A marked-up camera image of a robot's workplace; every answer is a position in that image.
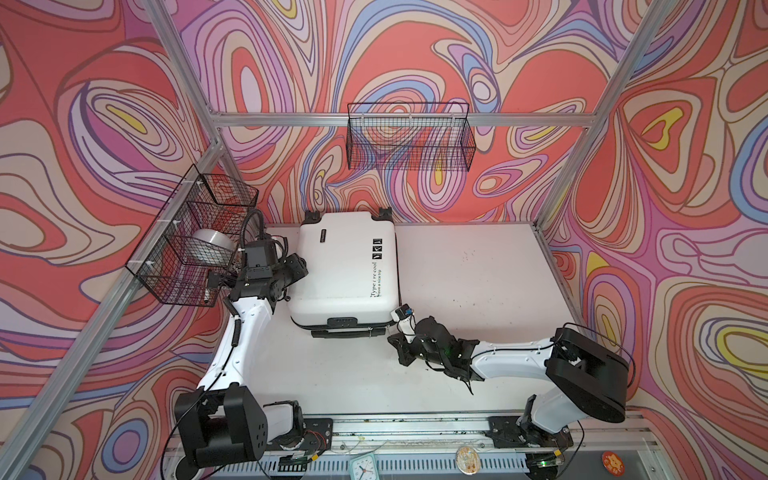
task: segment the suitcase handle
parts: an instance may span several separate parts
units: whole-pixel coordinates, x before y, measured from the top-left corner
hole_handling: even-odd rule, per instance
[[[386,328],[380,326],[357,332],[330,332],[328,330],[312,330],[312,337],[316,339],[358,339],[369,336],[381,336],[386,334]]]

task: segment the black wire mesh basket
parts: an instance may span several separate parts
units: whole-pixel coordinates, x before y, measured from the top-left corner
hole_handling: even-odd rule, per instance
[[[240,232],[259,191],[227,175],[194,171],[194,185],[159,241],[144,259],[129,260],[126,267],[161,303],[213,306],[220,288],[208,286],[208,274],[237,275]],[[218,241],[211,243],[215,232]]]
[[[469,171],[476,146],[468,112],[464,101],[347,104],[349,169]]]

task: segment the patterned wall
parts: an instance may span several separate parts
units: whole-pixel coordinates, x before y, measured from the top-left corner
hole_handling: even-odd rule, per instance
[[[589,112],[646,8],[628,0],[174,5],[213,109],[229,112],[457,98],[486,113]],[[469,174],[350,172],[345,128],[236,127],[223,135],[270,220],[292,223],[304,210],[378,206],[393,207],[401,221],[532,220],[578,133],[480,127]]]
[[[0,441],[206,146],[136,2],[0,2]],[[222,318],[142,290],[25,478],[148,478]]]
[[[679,2],[547,230],[681,478],[768,478],[768,5]]]

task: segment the alarm clock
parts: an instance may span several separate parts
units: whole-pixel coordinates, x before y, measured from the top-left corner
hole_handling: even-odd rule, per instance
[[[349,477],[352,480],[379,480],[376,457],[367,453],[349,461]]]

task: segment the round sticker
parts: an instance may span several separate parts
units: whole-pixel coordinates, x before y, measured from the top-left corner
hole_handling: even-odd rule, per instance
[[[608,472],[617,477],[624,474],[624,462],[613,452],[603,452],[603,466]]]

